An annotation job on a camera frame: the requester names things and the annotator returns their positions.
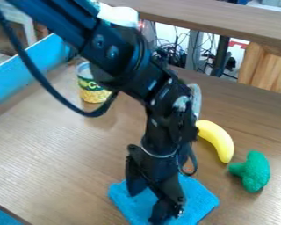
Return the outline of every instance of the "black robotic arm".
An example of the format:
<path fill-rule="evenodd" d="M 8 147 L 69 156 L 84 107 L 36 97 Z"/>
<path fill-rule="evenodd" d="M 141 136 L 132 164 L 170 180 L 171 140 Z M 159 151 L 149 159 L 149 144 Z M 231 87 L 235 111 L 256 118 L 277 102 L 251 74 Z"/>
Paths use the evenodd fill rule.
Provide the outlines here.
<path fill-rule="evenodd" d="M 149 187 L 158 197 L 151 218 L 154 224 L 179 216 L 185 203 L 178 172 L 188 156 L 195 163 L 190 142 L 197 137 L 190 89 L 151 58 L 145 38 L 134 28 L 110 27 L 97 18 L 88 0 L 7 0 L 62 37 L 92 63 L 96 82 L 113 95 L 98 111 L 84 112 L 53 89 L 29 59 L 0 11 L 0 23 L 27 68 L 64 105 L 84 116 L 106 112 L 116 93 L 140 101 L 148 116 L 140 146 L 128 147 L 126 178 L 132 196 Z"/>

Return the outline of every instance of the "banana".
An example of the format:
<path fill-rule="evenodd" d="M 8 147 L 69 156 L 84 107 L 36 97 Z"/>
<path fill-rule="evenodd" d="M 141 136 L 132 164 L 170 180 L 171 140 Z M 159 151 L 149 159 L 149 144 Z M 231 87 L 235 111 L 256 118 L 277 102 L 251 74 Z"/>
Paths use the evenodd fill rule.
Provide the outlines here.
<path fill-rule="evenodd" d="M 217 150 L 223 163 L 229 163 L 234 156 L 234 141 L 226 130 L 208 120 L 198 120 L 198 135 L 209 141 Z"/>

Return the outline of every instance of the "tin can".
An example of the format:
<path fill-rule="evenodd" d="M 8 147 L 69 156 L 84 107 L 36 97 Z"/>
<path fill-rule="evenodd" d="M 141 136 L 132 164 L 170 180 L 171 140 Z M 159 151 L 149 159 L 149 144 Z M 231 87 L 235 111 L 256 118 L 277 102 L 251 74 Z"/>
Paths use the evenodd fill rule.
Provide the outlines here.
<path fill-rule="evenodd" d="M 89 103 L 102 103 L 111 92 L 98 85 L 90 72 L 90 63 L 82 62 L 77 66 L 80 98 Z"/>

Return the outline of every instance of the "green broccoli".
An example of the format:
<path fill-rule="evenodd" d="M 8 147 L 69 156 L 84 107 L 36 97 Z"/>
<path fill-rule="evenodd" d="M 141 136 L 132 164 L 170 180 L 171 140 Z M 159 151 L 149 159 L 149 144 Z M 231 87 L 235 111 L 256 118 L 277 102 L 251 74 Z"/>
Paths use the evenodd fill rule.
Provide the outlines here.
<path fill-rule="evenodd" d="M 245 163 L 229 164 L 228 170 L 242 178 L 242 184 L 248 192 L 259 191 L 270 179 L 269 162 L 263 153 L 258 151 L 249 151 Z"/>

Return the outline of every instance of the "black cable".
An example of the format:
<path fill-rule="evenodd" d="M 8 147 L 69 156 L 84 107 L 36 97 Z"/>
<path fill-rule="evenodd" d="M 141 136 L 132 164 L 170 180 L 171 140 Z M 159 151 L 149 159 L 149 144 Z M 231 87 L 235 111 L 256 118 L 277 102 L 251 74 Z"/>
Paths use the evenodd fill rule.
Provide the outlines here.
<path fill-rule="evenodd" d="M 10 27 L 8 21 L 6 20 L 5 16 L 0 10 L 0 25 L 4 29 L 7 37 L 9 38 L 13 47 L 17 50 L 19 57 L 28 68 L 30 73 L 34 76 L 34 78 L 40 82 L 40 84 L 46 89 L 53 97 L 55 97 L 58 101 L 64 104 L 67 108 L 71 109 L 72 111 L 79 113 L 86 117 L 98 117 L 107 112 L 109 107 L 111 106 L 113 100 L 118 96 L 117 92 L 113 92 L 110 97 L 93 112 L 85 112 L 80 108 L 76 107 L 75 105 L 71 104 L 67 99 L 65 99 L 45 78 L 44 75 L 41 74 L 39 69 L 35 66 L 27 52 L 23 49 L 22 44 L 18 40 L 17 36 L 13 32 L 12 28 Z"/>
<path fill-rule="evenodd" d="M 179 42 L 179 45 L 181 45 L 181 44 L 184 42 L 184 40 L 186 39 L 187 36 L 190 36 L 190 32 L 187 32 L 187 33 L 180 33 L 180 34 L 179 34 L 179 37 L 178 37 L 179 39 L 180 39 L 180 36 L 181 36 L 182 34 L 184 34 L 185 36 L 184 36 L 183 40 L 181 40 L 181 41 Z"/>
<path fill-rule="evenodd" d="M 233 78 L 233 79 L 235 79 L 235 80 L 237 80 L 237 79 L 238 79 L 237 77 L 235 77 L 235 76 L 231 76 L 231 75 L 226 74 L 226 73 L 223 73 L 223 75 L 224 75 L 224 76 L 228 76 L 228 77 L 230 77 L 230 78 Z"/>

